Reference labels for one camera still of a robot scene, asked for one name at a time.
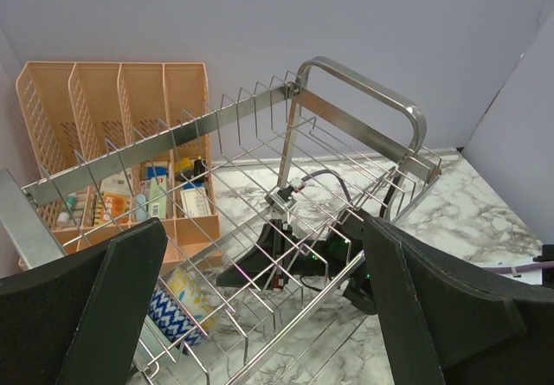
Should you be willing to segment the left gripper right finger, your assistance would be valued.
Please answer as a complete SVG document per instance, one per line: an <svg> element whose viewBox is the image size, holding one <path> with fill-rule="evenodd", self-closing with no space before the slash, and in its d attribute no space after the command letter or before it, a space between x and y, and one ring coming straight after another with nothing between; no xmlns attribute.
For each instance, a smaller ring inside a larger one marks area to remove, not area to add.
<svg viewBox="0 0 554 385"><path fill-rule="evenodd" d="M396 384L551 384L553 291L461 260L377 217L364 257Z"/></svg>

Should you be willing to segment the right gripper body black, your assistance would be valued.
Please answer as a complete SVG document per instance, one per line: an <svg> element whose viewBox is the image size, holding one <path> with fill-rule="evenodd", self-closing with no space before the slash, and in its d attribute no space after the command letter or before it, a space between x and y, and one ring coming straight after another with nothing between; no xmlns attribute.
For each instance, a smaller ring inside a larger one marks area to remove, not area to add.
<svg viewBox="0 0 554 385"><path fill-rule="evenodd" d="M277 267L270 287L282 289L292 276L331 280L362 251L362 222L347 213L313 238L297 236L281 219L270 221L270 255Z"/></svg>

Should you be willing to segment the blue orange floral bowl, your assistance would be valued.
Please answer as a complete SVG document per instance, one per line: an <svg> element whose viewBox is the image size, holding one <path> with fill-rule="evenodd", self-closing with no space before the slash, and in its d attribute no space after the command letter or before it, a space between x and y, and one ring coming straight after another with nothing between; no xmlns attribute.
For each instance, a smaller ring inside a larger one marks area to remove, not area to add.
<svg viewBox="0 0 554 385"><path fill-rule="evenodd" d="M196 321L203 321L201 326L207 333L215 329L216 316L208 318L215 307L201 292L200 287L188 272L180 266L176 267L167 280L167 286Z"/></svg>

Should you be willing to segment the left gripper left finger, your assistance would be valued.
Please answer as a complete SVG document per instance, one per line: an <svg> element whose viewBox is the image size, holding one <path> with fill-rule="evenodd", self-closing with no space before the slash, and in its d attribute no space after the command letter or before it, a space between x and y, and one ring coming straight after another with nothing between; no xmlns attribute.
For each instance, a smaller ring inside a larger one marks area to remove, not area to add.
<svg viewBox="0 0 554 385"><path fill-rule="evenodd" d="M3 384L123 384L164 260L151 218L1 280Z"/></svg>

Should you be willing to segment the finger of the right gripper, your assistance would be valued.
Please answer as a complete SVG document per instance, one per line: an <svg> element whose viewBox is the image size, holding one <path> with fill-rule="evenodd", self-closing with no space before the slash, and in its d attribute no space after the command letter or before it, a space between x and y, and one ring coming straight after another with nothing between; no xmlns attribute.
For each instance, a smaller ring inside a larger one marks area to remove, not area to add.
<svg viewBox="0 0 554 385"><path fill-rule="evenodd" d="M240 288L247 284L248 279L262 289L271 273L270 270L262 272L266 267L272 266L272 260L276 259L275 230L269 224L264 224L261 234L250 250L243 255L234 265L229 266L216 278L216 285L220 287Z"/></svg>

